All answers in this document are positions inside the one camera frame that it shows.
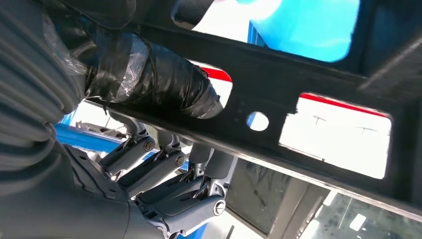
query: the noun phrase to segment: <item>rectangular cutout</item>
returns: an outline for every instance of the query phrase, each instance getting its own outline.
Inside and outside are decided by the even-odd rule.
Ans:
[[[382,179],[390,129],[390,119],[375,110],[301,94],[297,113],[286,118],[279,144],[337,167]]]

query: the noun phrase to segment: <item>red stripe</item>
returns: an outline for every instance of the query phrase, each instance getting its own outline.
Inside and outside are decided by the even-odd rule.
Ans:
[[[201,67],[201,68],[208,73],[208,77],[210,78],[231,82],[230,76],[225,71],[207,68],[207,67]]]
[[[207,67],[201,67],[201,68],[208,73],[208,77],[210,77],[210,78],[231,82],[230,76],[225,71],[207,68]],[[316,96],[316,95],[313,95],[313,94],[302,93],[300,95],[300,97],[304,98],[304,99],[311,100],[311,101],[317,101],[317,102],[329,104],[329,105],[332,105],[332,106],[338,106],[338,107],[342,107],[342,108],[353,110],[353,111],[363,112],[363,113],[366,113],[366,114],[371,114],[371,115],[381,116],[381,117],[387,117],[385,114],[382,114],[382,113],[379,113],[379,112],[376,112],[376,111],[371,111],[371,110],[368,110],[368,109],[363,108],[363,107],[350,105],[350,104],[343,103],[343,102],[340,102],[340,101],[330,100],[329,98]]]
[[[312,94],[302,93],[300,95],[300,98],[308,99],[308,100],[311,100],[311,101],[317,101],[317,102],[329,104],[329,105],[332,105],[332,106],[338,106],[338,107],[342,107],[342,108],[353,110],[353,111],[359,111],[359,112],[363,112],[363,113],[367,113],[367,114],[371,114],[371,115],[375,115],[375,116],[387,117],[385,114],[382,114],[382,113],[379,113],[379,112],[376,112],[376,111],[367,110],[367,109],[362,108],[362,107],[349,105],[349,104],[346,104],[346,103],[343,103],[343,102],[330,100],[328,98],[316,96],[316,95],[312,95]]]

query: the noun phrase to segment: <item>glass window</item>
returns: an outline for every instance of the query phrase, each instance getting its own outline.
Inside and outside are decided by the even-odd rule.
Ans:
[[[418,239],[422,224],[331,192],[300,239]]]
[[[268,234],[278,213],[290,176],[239,160],[226,201],[238,216]]]

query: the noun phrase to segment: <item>screw head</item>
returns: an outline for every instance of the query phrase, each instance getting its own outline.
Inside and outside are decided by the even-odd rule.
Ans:
[[[181,167],[185,163],[185,161],[186,161],[186,156],[184,155],[177,156],[176,161],[175,161],[176,166]]]
[[[144,149],[145,149],[146,151],[151,151],[154,147],[155,147],[155,143],[154,143],[154,141],[147,141],[147,142],[144,144]]]
[[[220,216],[225,210],[225,200],[220,199],[214,204],[214,215]]]

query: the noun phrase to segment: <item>round hole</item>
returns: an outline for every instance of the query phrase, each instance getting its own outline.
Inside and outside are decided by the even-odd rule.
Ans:
[[[261,112],[252,112],[246,118],[246,124],[251,130],[263,131],[268,127],[268,118]]]

